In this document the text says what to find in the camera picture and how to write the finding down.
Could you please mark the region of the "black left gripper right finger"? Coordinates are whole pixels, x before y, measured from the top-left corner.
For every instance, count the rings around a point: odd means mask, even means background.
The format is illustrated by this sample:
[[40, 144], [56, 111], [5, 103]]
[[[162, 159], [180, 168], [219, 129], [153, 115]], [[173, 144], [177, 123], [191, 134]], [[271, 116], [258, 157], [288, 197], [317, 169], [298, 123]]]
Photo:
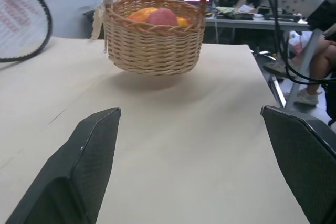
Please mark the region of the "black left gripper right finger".
[[296, 201], [310, 223], [335, 223], [335, 133], [297, 111], [261, 109], [272, 148]]

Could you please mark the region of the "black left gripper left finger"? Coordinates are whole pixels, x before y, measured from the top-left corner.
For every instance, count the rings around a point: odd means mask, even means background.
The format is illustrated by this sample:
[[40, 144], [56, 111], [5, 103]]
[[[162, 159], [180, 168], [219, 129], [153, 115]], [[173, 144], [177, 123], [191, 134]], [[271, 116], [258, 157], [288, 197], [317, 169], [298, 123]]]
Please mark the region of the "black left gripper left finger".
[[111, 175], [120, 108], [90, 115], [44, 164], [7, 223], [96, 223]]

